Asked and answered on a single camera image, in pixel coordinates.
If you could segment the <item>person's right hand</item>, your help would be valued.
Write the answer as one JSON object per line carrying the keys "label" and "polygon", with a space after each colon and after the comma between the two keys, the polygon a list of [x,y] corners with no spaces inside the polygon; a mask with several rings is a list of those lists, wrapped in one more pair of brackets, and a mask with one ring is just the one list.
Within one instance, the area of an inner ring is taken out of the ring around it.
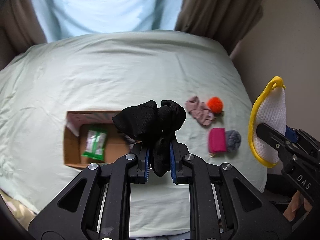
{"label": "person's right hand", "polygon": [[308,200],[299,192],[297,191],[291,199],[291,202],[289,203],[288,207],[284,211],[283,215],[284,217],[289,221],[293,221],[296,216],[296,211],[300,207],[304,207],[304,210],[307,212],[310,212],[312,210],[311,204],[308,202]]}

